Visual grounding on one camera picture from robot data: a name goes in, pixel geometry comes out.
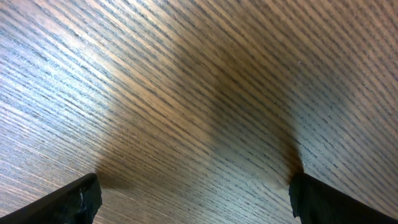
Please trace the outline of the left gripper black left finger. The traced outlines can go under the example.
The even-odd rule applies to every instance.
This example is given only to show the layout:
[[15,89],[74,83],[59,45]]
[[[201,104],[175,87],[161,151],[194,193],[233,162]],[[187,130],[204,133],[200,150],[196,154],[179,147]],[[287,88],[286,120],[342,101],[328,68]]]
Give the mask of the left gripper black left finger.
[[2,217],[1,223],[92,224],[101,206],[100,182],[90,173]]

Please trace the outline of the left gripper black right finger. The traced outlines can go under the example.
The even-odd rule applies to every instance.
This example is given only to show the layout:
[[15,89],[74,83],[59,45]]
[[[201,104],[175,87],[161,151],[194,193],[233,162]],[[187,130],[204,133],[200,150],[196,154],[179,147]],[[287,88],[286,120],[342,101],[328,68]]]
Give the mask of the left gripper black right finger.
[[302,224],[397,224],[396,219],[305,173],[292,177],[289,197],[293,216]]

